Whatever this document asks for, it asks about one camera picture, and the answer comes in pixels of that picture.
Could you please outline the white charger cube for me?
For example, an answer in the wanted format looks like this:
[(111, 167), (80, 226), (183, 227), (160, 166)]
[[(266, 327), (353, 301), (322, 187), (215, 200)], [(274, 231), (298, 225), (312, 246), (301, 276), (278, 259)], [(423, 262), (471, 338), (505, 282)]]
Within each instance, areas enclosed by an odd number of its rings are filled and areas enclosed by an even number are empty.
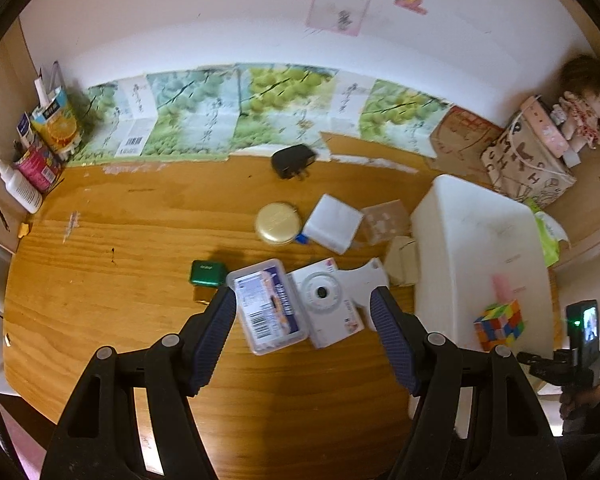
[(324, 194), (306, 220), (302, 234), (312, 242), (343, 255), (350, 248), (362, 219), (362, 211)]

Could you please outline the white curved plastic piece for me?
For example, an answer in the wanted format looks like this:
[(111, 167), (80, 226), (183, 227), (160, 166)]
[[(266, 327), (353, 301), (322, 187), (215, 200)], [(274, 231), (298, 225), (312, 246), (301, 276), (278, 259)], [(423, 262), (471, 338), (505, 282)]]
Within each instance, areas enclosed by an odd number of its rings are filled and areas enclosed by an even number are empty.
[(359, 308), (370, 310), (370, 295), (380, 286), (388, 287), (388, 275), (378, 258), (371, 258), (364, 266), (353, 270), (338, 270), (338, 283)]

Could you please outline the white plastic storage bin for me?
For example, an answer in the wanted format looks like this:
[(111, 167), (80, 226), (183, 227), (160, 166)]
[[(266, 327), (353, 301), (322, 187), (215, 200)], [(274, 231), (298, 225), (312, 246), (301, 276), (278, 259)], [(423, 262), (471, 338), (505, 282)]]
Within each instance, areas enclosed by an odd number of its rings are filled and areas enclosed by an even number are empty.
[(532, 211), (521, 203), (444, 174), (412, 214), (420, 278), (415, 314), (457, 347), (480, 347), (474, 322), (496, 296), (492, 274), (505, 274), (526, 328), (514, 351), (548, 358), (554, 349), (550, 277)]

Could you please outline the green gold small bottle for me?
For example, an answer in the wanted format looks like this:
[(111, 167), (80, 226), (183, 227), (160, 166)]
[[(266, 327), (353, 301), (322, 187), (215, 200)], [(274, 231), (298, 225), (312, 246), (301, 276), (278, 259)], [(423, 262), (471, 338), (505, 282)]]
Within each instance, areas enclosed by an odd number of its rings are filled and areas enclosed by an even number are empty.
[(224, 263), (213, 260), (194, 260), (189, 272), (189, 283), (200, 287), (219, 288), (228, 274)]

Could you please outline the multicolour puzzle cube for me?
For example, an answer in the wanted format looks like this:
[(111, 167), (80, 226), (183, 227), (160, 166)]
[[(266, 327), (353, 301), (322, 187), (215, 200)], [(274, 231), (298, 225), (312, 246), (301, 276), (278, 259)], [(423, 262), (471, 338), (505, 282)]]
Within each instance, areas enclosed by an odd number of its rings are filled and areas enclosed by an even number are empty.
[(483, 351), (490, 351), (499, 344), (511, 347), (525, 328), (526, 324), (517, 300), (507, 304), (491, 304), (474, 322), (474, 329)]

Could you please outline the pink power strip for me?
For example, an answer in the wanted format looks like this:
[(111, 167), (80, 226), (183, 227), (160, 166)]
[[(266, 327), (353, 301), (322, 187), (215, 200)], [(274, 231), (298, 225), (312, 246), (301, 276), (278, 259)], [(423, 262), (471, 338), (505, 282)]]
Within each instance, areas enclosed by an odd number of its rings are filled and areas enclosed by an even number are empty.
[(522, 117), (541, 143), (556, 157), (561, 158), (569, 150), (569, 144), (556, 127), (539, 96), (529, 96), (520, 106)]

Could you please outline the grape print cardboard sheet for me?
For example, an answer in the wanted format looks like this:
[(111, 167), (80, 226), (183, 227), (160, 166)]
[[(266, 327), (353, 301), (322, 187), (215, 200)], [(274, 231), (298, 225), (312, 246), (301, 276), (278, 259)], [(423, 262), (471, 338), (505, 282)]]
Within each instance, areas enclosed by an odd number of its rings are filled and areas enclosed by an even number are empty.
[(268, 156), (326, 133), (434, 156), (451, 102), (385, 79), (292, 64), (234, 64), (140, 75), (73, 97), (85, 128), (75, 165)]

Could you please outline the pink hair roller clip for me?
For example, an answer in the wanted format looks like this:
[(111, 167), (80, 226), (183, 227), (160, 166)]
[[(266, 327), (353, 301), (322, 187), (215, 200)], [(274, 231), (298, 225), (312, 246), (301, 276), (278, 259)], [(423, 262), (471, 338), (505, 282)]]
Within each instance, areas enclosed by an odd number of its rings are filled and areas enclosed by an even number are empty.
[(492, 274), (491, 280), (496, 296), (496, 301), (499, 304), (509, 304), (514, 300), (512, 286), (510, 286), (509, 279), (505, 274)]

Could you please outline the white instant camera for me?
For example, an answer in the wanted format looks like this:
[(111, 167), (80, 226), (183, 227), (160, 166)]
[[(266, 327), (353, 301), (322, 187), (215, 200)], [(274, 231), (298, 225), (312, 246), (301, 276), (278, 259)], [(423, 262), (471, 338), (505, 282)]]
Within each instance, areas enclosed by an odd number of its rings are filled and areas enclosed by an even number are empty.
[(338, 280), (338, 271), (335, 260), (328, 258), (288, 274), (317, 349), (364, 330), (358, 310)]

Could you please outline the black power adapter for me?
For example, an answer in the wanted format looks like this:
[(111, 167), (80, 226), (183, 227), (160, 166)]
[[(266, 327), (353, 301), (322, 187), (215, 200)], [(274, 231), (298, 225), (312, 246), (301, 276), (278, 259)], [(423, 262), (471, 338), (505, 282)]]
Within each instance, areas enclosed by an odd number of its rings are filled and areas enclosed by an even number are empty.
[(317, 158), (317, 154), (306, 144), (296, 144), (282, 148), (271, 156), (274, 172), (283, 180), (298, 178), (303, 180), (309, 175), (308, 168)]

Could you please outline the letter print fabric bag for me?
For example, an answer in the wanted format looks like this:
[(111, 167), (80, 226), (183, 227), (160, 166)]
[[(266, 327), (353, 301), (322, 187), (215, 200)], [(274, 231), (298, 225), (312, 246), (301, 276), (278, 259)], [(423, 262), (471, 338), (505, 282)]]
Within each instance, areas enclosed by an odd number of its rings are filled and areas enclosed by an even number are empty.
[(532, 200), (541, 208), (555, 203), (577, 182), (521, 113), (486, 147), (480, 160), (495, 192), (516, 202)]

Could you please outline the brown cardboard piece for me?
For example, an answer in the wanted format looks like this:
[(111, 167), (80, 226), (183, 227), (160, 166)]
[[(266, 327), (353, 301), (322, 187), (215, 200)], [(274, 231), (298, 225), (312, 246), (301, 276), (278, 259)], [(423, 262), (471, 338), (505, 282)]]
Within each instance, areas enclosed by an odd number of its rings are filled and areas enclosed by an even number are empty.
[(459, 106), (452, 106), (429, 138), (435, 158), (427, 162), (431, 169), (463, 178), (484, 180), (486, 167), (481, 154), (503, 129), (493, 122)]

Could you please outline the white spray bottle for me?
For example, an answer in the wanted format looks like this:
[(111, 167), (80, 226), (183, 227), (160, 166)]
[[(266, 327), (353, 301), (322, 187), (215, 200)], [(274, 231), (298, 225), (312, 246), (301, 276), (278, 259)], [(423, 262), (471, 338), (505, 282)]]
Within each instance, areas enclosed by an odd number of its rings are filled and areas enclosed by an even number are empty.
[(16, 168), (0, 159), (0, 177), (6, 191), (29, 214), (35, 214), (42, 206), (43, 196)]

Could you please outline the clear cotton swab box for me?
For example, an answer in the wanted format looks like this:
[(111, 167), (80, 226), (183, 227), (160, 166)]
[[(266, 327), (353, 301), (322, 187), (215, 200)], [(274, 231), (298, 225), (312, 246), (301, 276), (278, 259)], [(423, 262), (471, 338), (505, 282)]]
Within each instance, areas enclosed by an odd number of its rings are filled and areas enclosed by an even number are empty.
[(230, 272), (237, 314), (251, 352), (265, 356), (309, 337), (309, 325), (283, 263), (268, 259)]

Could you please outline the round gold compact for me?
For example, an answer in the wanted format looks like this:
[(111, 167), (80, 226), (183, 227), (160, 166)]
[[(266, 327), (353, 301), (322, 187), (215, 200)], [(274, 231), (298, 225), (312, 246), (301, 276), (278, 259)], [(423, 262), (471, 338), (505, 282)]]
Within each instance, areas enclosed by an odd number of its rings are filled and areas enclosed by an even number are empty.
[(293, 242), (301, 233), (302, 222), (294, 206), (276, 202), (267, 204), (258, 211), (254, 229), (265, 243), (285, 245)]

